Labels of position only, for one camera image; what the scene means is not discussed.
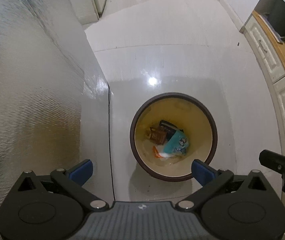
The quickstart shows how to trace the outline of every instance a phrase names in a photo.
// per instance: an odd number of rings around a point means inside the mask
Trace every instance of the baseboard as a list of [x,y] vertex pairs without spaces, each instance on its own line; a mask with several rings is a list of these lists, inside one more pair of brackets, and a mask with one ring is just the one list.
[[226,10],[227,14],[229,15],[232,22],[235,24],[238,31],[244,30],[243,26],[244,23],[241,21],[239,16],[235,13],[235,11],[232,9],[229,3],[227,3],[226,0],[219,0],[222,7]]

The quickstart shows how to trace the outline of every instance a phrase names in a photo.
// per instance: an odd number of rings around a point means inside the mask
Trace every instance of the trash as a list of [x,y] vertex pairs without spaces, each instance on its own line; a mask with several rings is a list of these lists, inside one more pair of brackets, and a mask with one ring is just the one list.
[[167,159],[169,157],[184,156],[187,153],[189,141],[183,133],[183,129],[178,129],[174,124],[161,120],[159,127],[150,127],[146,131],[150,141],[156,145],[152,147],[154,157]]

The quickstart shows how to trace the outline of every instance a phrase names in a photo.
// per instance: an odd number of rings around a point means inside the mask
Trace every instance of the blue clamp pad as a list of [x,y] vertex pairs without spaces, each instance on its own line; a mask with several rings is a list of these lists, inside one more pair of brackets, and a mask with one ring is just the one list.
[[192,162],[191,173],[201,186],[205,186],[218,176],[218,172],[215,169],[203,163],[201,160],[194,160]]
[[92,161],[87,159],[66,171],[66,176],[79,186],[82,186],[88,179],[90,179],[92,173]]

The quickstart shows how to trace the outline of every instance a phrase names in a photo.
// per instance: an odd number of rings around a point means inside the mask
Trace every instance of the white tile floor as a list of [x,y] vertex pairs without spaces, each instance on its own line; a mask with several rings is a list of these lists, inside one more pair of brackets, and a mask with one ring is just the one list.
[[[211,166],[238,174],[259,164],[261,150],[280,152],[271,97],[256,58],[219,0],[107,0],[85,33],[112,90],[111,158],[116,200],[186,196],[194,180],[164,182],[136,162],[129,129],[139,107],[165,92],[201,101],[218,129]],[[148,79],[155,77],[151,86]],[[272,185],[281,180],[268,173]]]

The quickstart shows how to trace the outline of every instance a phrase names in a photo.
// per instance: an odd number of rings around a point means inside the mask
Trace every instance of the refrigerator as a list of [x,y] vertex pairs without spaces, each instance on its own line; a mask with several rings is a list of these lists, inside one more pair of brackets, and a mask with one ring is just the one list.
[[108,83],[70,0],[0,0],[0,204],[23,171],[84,159],[83,187],[112,204],[108,127]]

